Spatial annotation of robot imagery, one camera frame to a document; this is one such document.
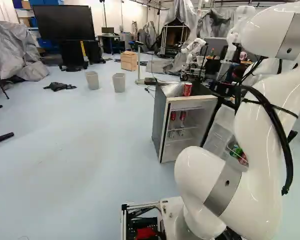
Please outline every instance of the desk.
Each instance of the desk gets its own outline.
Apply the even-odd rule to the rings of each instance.
[[[118,35],[110,35],[110,34],[99,34],[97,36],[98,36],[99,40],[102,39],[102,38],[108,38],[108,39],[110,39],[110,51],[111,51],[111,54],[113,55],[114,54],[114,50],[113,50],[113,46],[112,46],[112,41],[114,39],[119,39],[119,44],[120,44],[120,36],[118,36]]]

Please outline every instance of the television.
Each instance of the television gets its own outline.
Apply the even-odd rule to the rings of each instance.
[[[92,13],[83,5],[33,5],[42,39],[54,41],[95,40]]]

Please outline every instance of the wastebasket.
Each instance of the wastebasket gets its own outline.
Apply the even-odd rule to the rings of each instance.
[[[89,89],[96,90],[99,88],[98,73],[95,71],[87,71],[85,72],[85,78],[88,82]]]
[[[124,73],[116,73],[112,76],[114,91],[123,93],[126,89],[126,75]]]

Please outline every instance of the wall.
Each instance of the wall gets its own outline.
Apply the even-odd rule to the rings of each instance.
[[[131,32],[132,21],[137,21],[138,28],[142,28],[147,22],[147,7],[130,0],[124,0],[122,3],[121,18],[121,0],[105,0],[103,4],[98,0],[64,0],[65,5],[88,5],[91,7],[94,32],[101,34],[101,27],[105,27],[105,13],[107,27],[113,27],[116,33],[119,33],[119,25],[122,24],[125,32]]]
[[[19,22],[12,0],[0,0],[0,21]]]

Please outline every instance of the light blue floor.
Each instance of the light blue floor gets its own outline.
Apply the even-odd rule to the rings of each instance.
[[[0,143],[0,240],[118,240],[122,203],[179,195],[174,164],[159,164],[151,140],[154,99],[134,83],[137,71],[114,61],[89,66],[101,86],[93,91],[83,71],[50,71],[8,89],[10,100],[0,93],[0,135],[15,133]],[[126,73],[125,93],[114,93],[114,73]],[[50,82],[78,88],[44,90]],[[277,240],[300,239],[299,140],[291,144],[295,178]]]

